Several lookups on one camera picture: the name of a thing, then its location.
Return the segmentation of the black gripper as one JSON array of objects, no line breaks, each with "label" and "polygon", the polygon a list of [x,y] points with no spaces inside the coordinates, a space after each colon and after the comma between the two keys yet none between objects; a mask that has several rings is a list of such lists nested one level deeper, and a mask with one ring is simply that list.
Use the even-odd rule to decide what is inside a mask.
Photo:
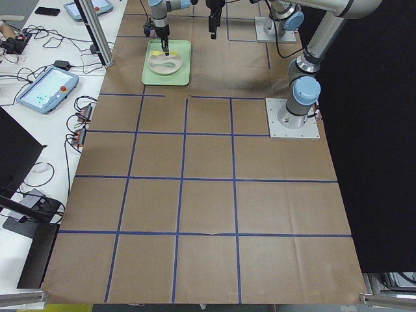
[{"label": "black gripper", "polygon": [[220,14],[222,13],[222,8],[224,7],[224,0],[206,0],[205,4],[210,10],[209,15],[209,33],[211,39],[215,39],[215,33],[220,26]]},{"label": "black gripper", "polygon": [[161,39],[161,49],[166,56],[170,55],[168,37],[170,35],[170,27],[165,25],[163,27],[155,27],[156,35]]}]

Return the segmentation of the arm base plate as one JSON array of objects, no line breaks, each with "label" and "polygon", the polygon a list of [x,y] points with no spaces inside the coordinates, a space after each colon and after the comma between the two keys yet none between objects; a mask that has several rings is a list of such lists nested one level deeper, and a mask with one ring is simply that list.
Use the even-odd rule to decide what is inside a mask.
[{"label": "arm base plate", "polygon": [[266,98],[266,114],[271,138],[319,139],[319,129],[313,109],[305,116],[295,116],[287,110],[287,99]]},{"label": "arm base plate", "polygon": [[[296,37],[294,31],[286,31],[282,24],[276,21],[278,42],[283,44],[294,44]],[[255,30],[258,42],[271,43],[276,41],[274,32],[274,21],[269,17],[255,17]]]}]

